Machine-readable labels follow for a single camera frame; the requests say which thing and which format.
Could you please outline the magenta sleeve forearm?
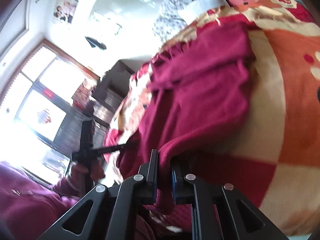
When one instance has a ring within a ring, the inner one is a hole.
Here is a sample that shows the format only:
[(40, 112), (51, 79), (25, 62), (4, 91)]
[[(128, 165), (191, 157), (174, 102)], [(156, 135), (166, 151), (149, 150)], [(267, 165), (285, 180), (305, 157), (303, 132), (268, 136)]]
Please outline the magenta sleeve forearm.
[(1, 162), (1, 239), (37, 239), (79, 199), (69, 177), (44, 187), (23, 170)]

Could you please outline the person's left hand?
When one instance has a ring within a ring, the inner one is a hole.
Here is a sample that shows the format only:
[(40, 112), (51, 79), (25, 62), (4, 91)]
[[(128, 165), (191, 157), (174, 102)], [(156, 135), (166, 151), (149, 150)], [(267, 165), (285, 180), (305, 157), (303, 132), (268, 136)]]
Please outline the person's left hand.
[(105, 172), (99, 160), (92, 161), (90, 169), (80, 163), (72, 162), (67, 181), (73, 189), (80, 192), (85, 186), (84, 179), (86, 175), (89, 175), (93, 181), (105, 178)]

